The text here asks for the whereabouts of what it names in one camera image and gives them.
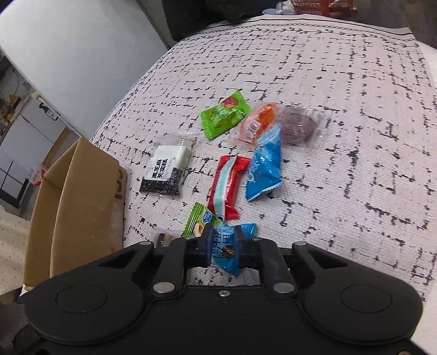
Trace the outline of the blue candy wrapper packet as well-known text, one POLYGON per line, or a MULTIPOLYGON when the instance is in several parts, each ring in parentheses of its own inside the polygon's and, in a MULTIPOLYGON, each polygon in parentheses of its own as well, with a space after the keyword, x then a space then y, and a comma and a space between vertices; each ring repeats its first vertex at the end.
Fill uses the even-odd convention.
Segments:
POLYGON ((212 243, 212 260, 228 274, 238 277, 240 275, 239 244, 241 239, 253 239, 257 235, 255 223, 243 223, 230 226, 220 221, 214 226, 212 243))

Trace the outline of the green snack packet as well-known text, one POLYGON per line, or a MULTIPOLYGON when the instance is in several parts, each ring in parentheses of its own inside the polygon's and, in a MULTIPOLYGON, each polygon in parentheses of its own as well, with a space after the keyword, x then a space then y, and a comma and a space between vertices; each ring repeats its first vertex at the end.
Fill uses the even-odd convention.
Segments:
POLYGON ((237 126, 250 113, 248 105, 239 90, 228 96, 221 103, 200 113, 204 135, 213 140, 237 126))

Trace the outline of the small clear brown packet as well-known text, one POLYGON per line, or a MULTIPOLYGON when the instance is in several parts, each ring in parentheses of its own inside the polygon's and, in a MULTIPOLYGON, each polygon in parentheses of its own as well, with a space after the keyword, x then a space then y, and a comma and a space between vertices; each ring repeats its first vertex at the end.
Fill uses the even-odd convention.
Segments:
POLYGON ((150 233, 150 241, 157 249, 165 248, 168 247, 174 239, 181 237, 181 234, 181 230, 154 228, 150 233))

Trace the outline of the green plum candy packet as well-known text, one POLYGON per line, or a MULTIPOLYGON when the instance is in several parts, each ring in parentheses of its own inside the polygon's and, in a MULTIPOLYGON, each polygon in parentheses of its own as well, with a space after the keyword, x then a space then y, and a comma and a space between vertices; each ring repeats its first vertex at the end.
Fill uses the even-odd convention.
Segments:
POLYGON ((219 226, 221 221, 205 205, 195 203, 181 236, 189 238, 201 237, 208 223, 219 226))

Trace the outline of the red white snack bar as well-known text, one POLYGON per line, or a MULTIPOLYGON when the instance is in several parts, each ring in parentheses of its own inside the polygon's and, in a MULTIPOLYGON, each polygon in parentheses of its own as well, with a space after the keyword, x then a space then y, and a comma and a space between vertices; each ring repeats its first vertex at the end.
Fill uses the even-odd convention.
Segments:
POLYGON ((218 161, 208 200, 208 209, 223 220, 239 219, 235 207, 243 173, 250 165, 250 159, 239 155, 224 155, 218 161))

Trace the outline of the blue biscuit packet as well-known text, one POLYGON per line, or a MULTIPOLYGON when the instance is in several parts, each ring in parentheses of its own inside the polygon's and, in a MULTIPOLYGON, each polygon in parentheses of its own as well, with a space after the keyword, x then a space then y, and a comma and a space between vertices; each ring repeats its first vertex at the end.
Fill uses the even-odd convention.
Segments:
POLYGON ((282 184, 282 126, 275 123, 256 141, 247 174, 245 198, 255 200, 282 184))

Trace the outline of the black white rice cake packet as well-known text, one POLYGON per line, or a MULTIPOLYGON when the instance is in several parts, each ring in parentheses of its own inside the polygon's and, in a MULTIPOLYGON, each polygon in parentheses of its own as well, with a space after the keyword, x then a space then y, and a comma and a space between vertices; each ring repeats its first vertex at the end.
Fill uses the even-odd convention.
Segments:
POLYGON ((144 168, 139 191, 179 196, 181 180, 196 141, 196 135, 187 133, 160 137, 144 168))

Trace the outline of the brown cardboard box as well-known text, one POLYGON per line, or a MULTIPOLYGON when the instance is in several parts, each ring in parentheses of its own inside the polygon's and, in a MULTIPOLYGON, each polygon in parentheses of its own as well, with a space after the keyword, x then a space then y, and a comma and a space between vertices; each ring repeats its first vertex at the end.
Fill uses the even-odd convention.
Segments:
POLYGON ((23 290, 123 247, 127 172, 79 138, 45 172, 31 218, 23 290))

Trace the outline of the white patterned bed cover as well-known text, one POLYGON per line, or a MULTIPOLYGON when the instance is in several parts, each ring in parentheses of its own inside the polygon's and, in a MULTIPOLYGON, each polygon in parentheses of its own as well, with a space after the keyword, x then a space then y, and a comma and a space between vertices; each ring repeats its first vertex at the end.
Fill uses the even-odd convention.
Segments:
POLYGON ((126 245, 214 223, 196 285, 256 283, 235 227, 436 282, 436 86, 407 28, 320 16, 181 40, 92 137, 128 174, 126 245))

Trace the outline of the purple round cake packet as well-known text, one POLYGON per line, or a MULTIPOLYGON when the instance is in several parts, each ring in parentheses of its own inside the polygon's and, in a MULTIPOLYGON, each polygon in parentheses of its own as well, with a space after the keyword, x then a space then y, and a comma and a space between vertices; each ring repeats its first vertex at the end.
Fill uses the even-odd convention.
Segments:
POLYGON ((282 105, 278 122, 282 126, 282 143, 288 146, 314 146, 323 136, 331 113, 302 106, 282 105))

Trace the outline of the orange pink snack packet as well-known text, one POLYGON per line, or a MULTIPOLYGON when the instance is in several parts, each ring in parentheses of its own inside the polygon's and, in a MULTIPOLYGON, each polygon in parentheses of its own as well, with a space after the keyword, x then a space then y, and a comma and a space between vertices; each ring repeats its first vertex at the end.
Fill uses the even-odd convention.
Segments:
POLYGON ((282 105, 276 102, 260 101, 236 127, 232 138, 251 145, 255 145, 263 135, 279 119, 282 105))

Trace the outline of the white cabinet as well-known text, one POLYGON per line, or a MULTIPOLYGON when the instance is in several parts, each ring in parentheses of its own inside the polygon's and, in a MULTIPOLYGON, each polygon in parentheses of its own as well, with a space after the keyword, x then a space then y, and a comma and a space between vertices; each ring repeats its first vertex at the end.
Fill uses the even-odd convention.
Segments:
POLYGON ((60 116, 1 54, 1 199, 19 208, 30 170, 67 128, 60 116))

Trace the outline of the black clothes pile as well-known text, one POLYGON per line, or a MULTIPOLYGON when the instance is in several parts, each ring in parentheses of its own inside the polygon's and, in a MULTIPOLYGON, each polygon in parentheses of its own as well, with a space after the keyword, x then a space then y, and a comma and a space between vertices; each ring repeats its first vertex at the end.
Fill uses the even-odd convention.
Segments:
POLYGON ((176 42, 218 22, 235 24, 274 8, 274 0, 163 0, 167 26, 176 42))

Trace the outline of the red plastic basket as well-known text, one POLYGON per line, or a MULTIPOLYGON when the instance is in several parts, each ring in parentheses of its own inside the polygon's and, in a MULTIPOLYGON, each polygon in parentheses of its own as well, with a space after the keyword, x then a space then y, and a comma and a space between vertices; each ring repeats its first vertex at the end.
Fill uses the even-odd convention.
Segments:
POLYGON ((353 0, 291 0, 297 14, 347 19, 357 12, 353 0))

